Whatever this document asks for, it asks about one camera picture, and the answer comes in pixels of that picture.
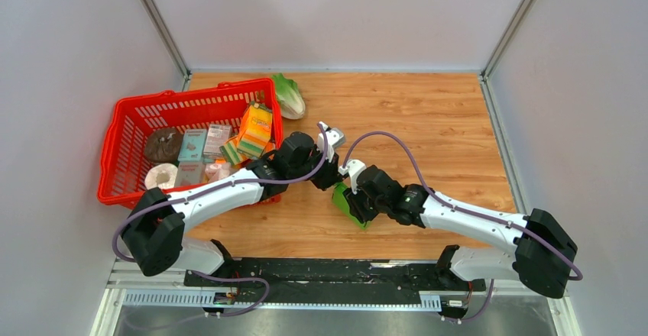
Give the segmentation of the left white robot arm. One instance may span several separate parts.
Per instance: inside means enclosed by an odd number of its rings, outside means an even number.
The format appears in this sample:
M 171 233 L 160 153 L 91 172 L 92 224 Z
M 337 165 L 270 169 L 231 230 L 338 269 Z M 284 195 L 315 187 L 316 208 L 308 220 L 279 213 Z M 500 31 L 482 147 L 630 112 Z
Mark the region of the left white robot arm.
M 274 198 L 289 185 L 310 181 L 326 190 L 342 181 L 335 152 L 345 142 L 337 128 L 320 125 L 313 140 L 294 132 L 276 150 L 252 160 L 236 173 L 194 189 L 166 194 L 159 188 L 145 191 L 114 234 L 130 251 L 124 261 L 136 263 L 144 276 L 170 268 L 197 270 L 215 286 L 233 277 L 227 251 L 216 240 L 196 241 L 185 234 L 197 225 L 232 209 Z

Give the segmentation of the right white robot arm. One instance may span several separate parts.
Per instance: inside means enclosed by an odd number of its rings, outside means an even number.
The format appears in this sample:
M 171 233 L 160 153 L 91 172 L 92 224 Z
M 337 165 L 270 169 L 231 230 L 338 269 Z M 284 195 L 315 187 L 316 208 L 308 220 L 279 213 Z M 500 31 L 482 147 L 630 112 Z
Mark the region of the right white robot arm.
M 400 225 L 451 231 L 487 245 L 444 249 L 436 279 L 446 289 L 475 279 L 510 279 L 541 296 L 561 299 L 568 282 L 582 278 L 574 264 L 577 245 L 545 210 L 524 215 L 469 205 L 419 184 L 402 186 L 358 160 L 339 167 L 339 173 L 350 180 L 345 199 L 361 223 L 385 214 Z

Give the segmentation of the green paper box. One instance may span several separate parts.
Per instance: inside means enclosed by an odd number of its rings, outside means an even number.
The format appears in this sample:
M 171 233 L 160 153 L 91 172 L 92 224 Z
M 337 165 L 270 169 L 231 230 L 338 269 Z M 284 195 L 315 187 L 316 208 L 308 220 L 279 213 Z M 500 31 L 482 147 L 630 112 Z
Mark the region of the green paper box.
M 355 225 L 361 230 L 366 230 L 370 222 L 361 223 L 355 216 L 351 214 L 350 206 L 344 197 L 344 192 L 348 189 L 346 184 L 337 183 L 332 189 L 332 203 L 345 214 Z

